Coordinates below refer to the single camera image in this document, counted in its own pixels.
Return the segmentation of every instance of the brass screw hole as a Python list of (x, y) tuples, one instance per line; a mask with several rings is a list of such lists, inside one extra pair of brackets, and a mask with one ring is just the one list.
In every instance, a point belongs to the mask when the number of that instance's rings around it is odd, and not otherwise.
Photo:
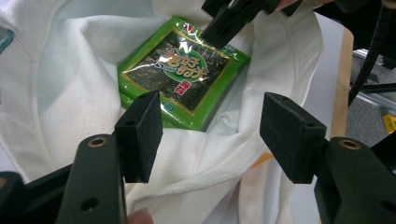
[(343, 140), (340, 140), (339, 143), (341, 146), (346, 147), (348, 149), (352, 149), (352, 150), (361, 149), (361, 145), (359, 145), (357, 142), (352, 141), (352, 140), (343, 139)]
[(7, 183), (7, 180), (3, 177), (0, 177), (0, 189)]
[(99, 200), (95, 198), (90, 198), (82, 203), (81, 210), (85, 212), (91, 212), (97, 205), (99, 204)]
[(88, 142), (89, 147), (101, 147), (107, 143), (107, 139), (104, 137), (93, 138)]

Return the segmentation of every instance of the seaweed snack package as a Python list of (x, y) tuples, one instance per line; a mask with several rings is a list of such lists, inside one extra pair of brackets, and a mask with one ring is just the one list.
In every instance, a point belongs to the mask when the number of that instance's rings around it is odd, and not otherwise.
[(203, 130), (221, 95), (249, 57), (238, 49), (210, 47), (202, 30), (173, 17), (118, 66), (120, 98), (161, 94), (163, 126)]

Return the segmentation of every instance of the white cloth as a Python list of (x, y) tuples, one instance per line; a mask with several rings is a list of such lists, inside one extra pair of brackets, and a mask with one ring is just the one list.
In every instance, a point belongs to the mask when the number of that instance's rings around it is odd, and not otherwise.
[[(117, 63), (167, 17), (207, 21), (199, 9), (203, 2), (0, 1), (0, 27), (15, 34), (0, 54), (0, 144), (24, 179), (71, 163), (85, 137), (111, 133), (121, 112)], [(263, 94), (274, 91), (303, 103), (322, 52), (320, 30), (303, 4), (289, 19), (259, 13), (232, 44), (251, 54), (249, 67), (206, 133), (164, 130), (150, 183), (127, 188), (130, 211), (147, 207), (155, 223), (203, 223), (239, 190), (240, 223), (273, 222), (262, 214), (262, 200), (249, 199), (252, 189), (260, 197), (268, 192), (269, 161), (252, 170), (260, 176), (235, 186), (268, 151), (259, 137)], [(278, 176), (286, 184), (270, 193), (279, 195), (282, 223), (291, 220), (292, 185)]]

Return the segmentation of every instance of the finger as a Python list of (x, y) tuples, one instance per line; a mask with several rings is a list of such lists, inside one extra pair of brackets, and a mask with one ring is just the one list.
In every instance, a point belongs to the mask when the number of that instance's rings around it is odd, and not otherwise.
[(288, 7), (295, 2), (297, 2), (297, 0), (282, 0), (280, 1), (279, 6), (277, 6), (276, 11)]
[(128, 216), (128, 224), (153, 224), (151, 215), (147, 208), (137, 210)]

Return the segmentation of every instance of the yellow label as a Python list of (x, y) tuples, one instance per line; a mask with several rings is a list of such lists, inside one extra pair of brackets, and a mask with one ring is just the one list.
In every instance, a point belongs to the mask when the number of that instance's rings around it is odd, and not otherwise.
[(387, 114), (382, 120), (384, 120), (388, 133), (393, 133), (396, 130), (396, 115)]

